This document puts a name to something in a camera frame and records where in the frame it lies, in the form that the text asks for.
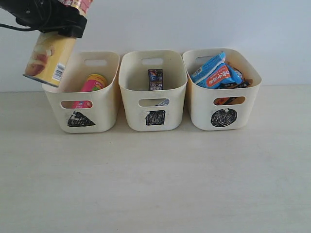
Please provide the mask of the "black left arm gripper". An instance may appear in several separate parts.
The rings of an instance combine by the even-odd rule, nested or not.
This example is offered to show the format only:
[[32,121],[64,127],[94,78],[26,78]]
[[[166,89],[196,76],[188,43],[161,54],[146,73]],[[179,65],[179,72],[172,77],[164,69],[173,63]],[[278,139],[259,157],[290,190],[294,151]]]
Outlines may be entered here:
[[13,15],[22,27],[0,26],[15,31],[57,30],[59,35],[82,38],[87,24],[83,11],[58,0],[2,0],[0,8]]

